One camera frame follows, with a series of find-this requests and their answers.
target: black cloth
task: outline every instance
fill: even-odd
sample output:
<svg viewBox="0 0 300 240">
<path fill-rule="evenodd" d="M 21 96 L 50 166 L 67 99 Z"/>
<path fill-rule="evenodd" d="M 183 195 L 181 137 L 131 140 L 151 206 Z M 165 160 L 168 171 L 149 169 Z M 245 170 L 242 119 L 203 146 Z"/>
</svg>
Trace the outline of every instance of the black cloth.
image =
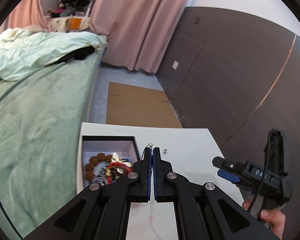
<svg viewBox="0 0 300 240">
<path fill-rule="evenodd" d="M 50 13 L 51 14 L 51 18 L 58 18 L 60 17 L 60 13 Z"/>
<path fill-rule="evenodd" d="M 72 59 L 85 60 L 86 57 L 88 55 L 92 54 L 94 51 L 95 51 L 95 49 L 92 46 L 76 49 L 76 50 L 68 53 L 67 55 L 63 56 L 62 58 L 58 59 L 54 64 L 68 62 Z"/>
</svg>

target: cardboard sheet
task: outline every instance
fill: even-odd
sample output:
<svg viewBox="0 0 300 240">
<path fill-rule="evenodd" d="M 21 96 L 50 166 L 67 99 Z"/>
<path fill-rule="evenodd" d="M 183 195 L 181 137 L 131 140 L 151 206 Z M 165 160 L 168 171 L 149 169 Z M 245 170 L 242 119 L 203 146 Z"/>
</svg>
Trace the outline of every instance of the cardboard sheet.
<svg viewBox="0 0 300 240">
<path fill-rule="evenodd" d="M 182 128 L 163 91 L 110 82 L 107 124 Z"/>
</svg>

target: pink curtain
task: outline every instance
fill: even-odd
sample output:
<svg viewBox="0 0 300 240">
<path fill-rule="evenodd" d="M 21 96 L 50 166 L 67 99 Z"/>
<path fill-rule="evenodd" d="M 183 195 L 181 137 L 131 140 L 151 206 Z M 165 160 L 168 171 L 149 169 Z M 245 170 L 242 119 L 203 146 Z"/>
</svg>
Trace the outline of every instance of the pink curtain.
<svg viewBox="0 0 300 240">
<path fill-rule="evenodd" d="M 104 62 L 156 72 L 187 0 L 97 0 L 91 28 L 108 36 Z"/>
<path fill-rule="evenodd" d="M 8 28 L 23 28 L 32 24 L 48 29 L 41 0 L 22 0 L 9 15 Z"/>
</svg>

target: small screw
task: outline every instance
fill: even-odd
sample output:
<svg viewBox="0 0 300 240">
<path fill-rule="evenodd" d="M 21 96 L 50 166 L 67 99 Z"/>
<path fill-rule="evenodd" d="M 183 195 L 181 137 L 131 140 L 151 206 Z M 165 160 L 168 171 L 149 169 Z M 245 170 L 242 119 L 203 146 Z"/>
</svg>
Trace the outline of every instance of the small screw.
<svg viewBox="0 0 300 240">
<path fill-rule="evenodd" d="M 214 190 L 216 188 L 216 185 L 214 185 L 212 182 L 208 182 L 206 183 L 205 188 L 207 190 Z"/>
<path fill-rule="evenodd" d="M 138 173 L 136 173 L 136 172 L 130 172 L 128 174 L 129 179 L 135 179 L 136 177 L 138 177 Z"/>
<path fill-rule="evenodd" d="M 169 179 L 175 179 L 175 178 L 177 177 L 177 175 L 176 175 L 174 172 L 169 172 L 169 173 L 167 174 L 167 177 L 168 177 Z"/>
<path fill-rule="evenodd" d="M 98 183 L 92 183 L 90 184 L 89 188 L 91 190 L 98 190 L 100 188 L 100 185 Z"/>
</svg>

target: white table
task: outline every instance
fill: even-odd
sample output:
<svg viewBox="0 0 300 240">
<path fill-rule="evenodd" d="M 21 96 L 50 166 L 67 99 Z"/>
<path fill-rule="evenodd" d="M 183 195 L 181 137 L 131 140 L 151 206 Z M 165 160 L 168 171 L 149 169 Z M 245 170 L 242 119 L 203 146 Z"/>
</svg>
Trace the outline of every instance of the white table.
<svg viewBox="0 0 300 240">
<path fill-rule="evenodd" d="M 190 182 L 203 185 L 213 182 L 238 204 L 243 198 L 231 182 L 218 177 L 212 165 L 216 156 L 223 157 L 208 129 L 174 129 L 133 127 L 110 124 L 82 123 L 78 147 L 77 193 L 83 190 L 82 135 L 134 136 L 139 153 L 152 143 L 159 147 L 161 158 L 172 164 L 173 171 L 184 175 Z M 157 203 L 151 186 L 151 201 L 132 203 L 127 240 L 176 240 L 178 239 L 173 203 Z"/>
</svg>

